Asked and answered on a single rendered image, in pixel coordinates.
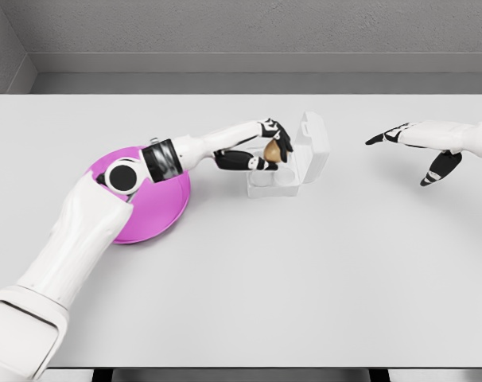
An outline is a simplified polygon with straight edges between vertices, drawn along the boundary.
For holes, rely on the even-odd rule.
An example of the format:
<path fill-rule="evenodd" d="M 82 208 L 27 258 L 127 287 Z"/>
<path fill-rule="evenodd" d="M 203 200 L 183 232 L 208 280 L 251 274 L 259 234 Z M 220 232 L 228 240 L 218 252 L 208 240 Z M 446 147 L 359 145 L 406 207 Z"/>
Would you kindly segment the pink round plate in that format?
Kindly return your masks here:
<path fill-rule="evenodd" d="M 189 174 L 172 179 L 152 182 L 144 180 L 131 204 L 133 212 L 121 232 L 116 244 L 132 244 L 148 240 L 171 227 L 184 212 L 191 192 Z"/>

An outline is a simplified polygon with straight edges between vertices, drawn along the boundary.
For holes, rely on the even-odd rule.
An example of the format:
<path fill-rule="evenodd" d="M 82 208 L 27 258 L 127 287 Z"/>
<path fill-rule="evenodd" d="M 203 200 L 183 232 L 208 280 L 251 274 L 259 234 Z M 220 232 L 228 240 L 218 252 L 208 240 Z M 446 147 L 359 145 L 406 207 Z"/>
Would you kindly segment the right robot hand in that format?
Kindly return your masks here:
<path fill-rule="evenodd" d="M 365 144 L 371 146 L 379 142 L 393 142 L 439 150 L 440 154 L 420 182 L 420 186 L 425 187 L 442 180 L 461 163 L 465 133 L 470 128 L 472 125 L 442 121 L 404 123 L 368 139 Z"/>

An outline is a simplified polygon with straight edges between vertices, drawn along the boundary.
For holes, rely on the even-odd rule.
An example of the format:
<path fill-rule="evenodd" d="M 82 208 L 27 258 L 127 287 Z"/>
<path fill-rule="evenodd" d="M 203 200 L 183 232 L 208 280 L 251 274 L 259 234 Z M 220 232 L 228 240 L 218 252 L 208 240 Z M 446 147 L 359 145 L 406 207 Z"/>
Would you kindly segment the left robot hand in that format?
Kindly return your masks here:
<path fill-rule="evenodd" d="M 293 152 L 291 138 L 286 129 L 276 120 L 265 119 L 241 123 L 204 136 L 207 147 L 212 151 L 216 165 L 221 170 L 232 171 L 275 171 L 278 164 L 254 156 L 246 151 L 232 150 L 254 138 L 273 139 L 280 150 L 280 161 L 288 161 L 288 153 Z"/>

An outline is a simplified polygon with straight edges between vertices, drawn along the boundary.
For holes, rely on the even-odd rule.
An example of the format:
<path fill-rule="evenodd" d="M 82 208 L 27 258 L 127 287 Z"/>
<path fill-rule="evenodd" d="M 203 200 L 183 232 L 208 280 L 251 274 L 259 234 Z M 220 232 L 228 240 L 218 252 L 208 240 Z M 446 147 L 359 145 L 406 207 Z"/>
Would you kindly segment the brown egg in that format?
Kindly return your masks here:
<path fill-rule="evenodd" d="M 268 162 L 279 163 L 282 161 L 280 147 L 276 140 L 271 140 L 267 143 L 263 151 L 263 157 Z"/>

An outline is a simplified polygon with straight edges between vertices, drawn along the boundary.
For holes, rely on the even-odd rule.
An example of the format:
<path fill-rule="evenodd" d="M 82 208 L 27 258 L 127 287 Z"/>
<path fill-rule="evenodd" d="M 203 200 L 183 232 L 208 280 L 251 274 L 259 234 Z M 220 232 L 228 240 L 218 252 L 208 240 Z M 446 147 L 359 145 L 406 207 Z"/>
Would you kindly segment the white egg box with lid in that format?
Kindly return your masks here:
<path fill-rule="evenodd" d="M 330 154 L 330 142 L 324 120 L 316 112 L 304 113 L 293 140 L 288 162 L 280 162 L 276 171 L 255 171 L 247 175 L 250 198 L 294 197 L 301 185 L 316 181 Z"/>

